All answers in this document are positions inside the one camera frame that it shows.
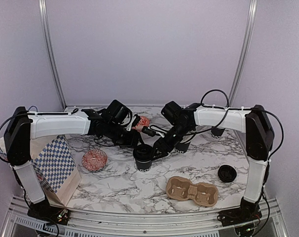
marble tabletop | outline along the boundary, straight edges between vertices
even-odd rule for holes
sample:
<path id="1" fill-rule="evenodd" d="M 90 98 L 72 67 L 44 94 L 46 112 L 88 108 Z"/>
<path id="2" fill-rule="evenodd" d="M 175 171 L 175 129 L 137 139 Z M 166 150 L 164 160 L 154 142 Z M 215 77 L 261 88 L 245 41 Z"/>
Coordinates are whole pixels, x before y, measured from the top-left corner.
<path id="1" fill-rule="evenodd" d="M 146 116 L 151 124 L 170 128 L 160 114 L 161 107 L 129 107 L 132 112 Z M 158 137 L 142 134 L 145 143 L 152 145 Z M 209 133 L 196 136 L 185 154 L 173 152 L 169 157 L 153 162 L 148 172 L 136 169 L 132 149 L 103 147 L 94 136 L 71 135 L 68 139 L 82 182 L 67 207 L 116 213 L 184 213 L 221 209 L 240 204 L 247 182 L 248 162 L 233 131 L 226 130 L 220 139 Z M 101 144 L 111 144 L 107 138 Z M 108 156 L 108 164 L 98 172 L 90 172 L 81 164 L 82 156 L 91 149 L 101 149 Z M 237 171 L 232 183 L 218 178 L 218 169 L 228 164 Z M 219 199 L 213 207 L 203 207 L 192 200 L 177 201 L 167 197 L 166 184 L 172 176 L 190 179 L 193 183 L 214 184 Z"/>

robotic arm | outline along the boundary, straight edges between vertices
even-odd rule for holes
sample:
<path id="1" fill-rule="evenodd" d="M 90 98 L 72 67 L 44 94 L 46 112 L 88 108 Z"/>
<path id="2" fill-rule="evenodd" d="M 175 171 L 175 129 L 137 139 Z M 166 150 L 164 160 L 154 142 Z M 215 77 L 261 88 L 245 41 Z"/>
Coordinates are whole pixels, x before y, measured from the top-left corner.
<path id="1" fill-rule="evenodd" d="M 223 226 L 242 223 L 262 217 L 258 203 L 262 196 L 262 187 L 267 180 L 269 154 L 272 149 L 274 131 L 261 105 L 251 109 L 214 108 L 195 103 L 182 109 L 174 101 L 162 109 L 164 117 L 173 127 L 159 138 L 151 152 L 152 160 L 167 156 L 188 134 L 195 134 L 197 126 L 220 126 L 246 134 L 246 151 L 249 161 L 247 186 L 240 208 L 222 211 L 219 220 Z"/>
<path id="2" fill-rule="evenodd" d="M 11 164 L 18 183 L 27 192 L 31 204 L 28 214 L 36 218 L 55 219 L 59 208 L 51 207 L 38 182 L 30 157 L 30 139 L 60 134 L 80 134 L 106 136 L 115 145 L 135 147 L 143 142 L 140 133 L 131 130 L 140 121 L 138 115 L 119 101 L 101 111 L 75 109 L 69 113 L 27 112 L 18 107 L 5 133 L 7 159 Z"/>

blue and white checkered paper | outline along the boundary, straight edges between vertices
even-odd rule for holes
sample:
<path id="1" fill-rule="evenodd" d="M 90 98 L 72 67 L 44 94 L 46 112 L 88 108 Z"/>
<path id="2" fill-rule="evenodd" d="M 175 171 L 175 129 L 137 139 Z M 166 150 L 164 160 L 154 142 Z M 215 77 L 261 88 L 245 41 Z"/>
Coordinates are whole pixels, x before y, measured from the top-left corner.
<path id="1" fill-rule="evenodd" d="M 57 136 L 47 144 L 32 162 L 41 186 L 55 194 L 75 169 L 64 135 Z"/>

red and white patterned object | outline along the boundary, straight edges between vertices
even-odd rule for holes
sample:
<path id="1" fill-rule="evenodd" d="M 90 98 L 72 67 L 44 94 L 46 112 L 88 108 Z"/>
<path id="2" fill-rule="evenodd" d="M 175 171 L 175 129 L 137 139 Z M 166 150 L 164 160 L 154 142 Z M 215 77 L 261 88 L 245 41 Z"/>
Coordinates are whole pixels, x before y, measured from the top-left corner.
<path id="1" fill-rule="evenodd" d="M 89 171 L 97 171 L 105 167 L 108 157 L 107 154 L 99 149 L 90 150 L 82 157 L 82 165 Z"/>
<path id="2" fill-rule="evenodd" d="M 144 126 L 148 127 L 150 124 L 150 120 L 147 117 L 140 116 L 140 118 L 141 120 L 139 121 L 139 123 L 135 127 L 133 127 L 133 129 L 137 130 L 138 132 L 141 132 Z"/>

white wall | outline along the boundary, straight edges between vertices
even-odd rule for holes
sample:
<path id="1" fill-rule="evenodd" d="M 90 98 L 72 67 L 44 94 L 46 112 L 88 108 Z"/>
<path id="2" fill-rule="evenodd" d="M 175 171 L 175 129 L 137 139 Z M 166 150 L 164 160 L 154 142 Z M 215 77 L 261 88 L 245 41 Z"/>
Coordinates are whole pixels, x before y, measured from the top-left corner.
<path id="1" fill-rule="evenodd" d="M 299 0 L 261 0 L 235 106 L 262 104 L 285 129 L 272 157 L 267 191 L 276 196 L 290 236 L 299 237 Z M 278 124 L 274 147 L 280 141 Z"/>
<path id="2" fill-rule="evenodd" d="M 18 106 L 60 111 L 40 23 L 38 1 L 0 0 L 0 125 Z M 13 173 L 0 161 L 0 229 L 13 194 Z"/>
<path id="3" fill-rule="evenodd" d="M 69 105 L 200 101 L 229 93 L 249 0 L 47 0 Z M 221 95 L 206 102 L 224 104 Z"/>

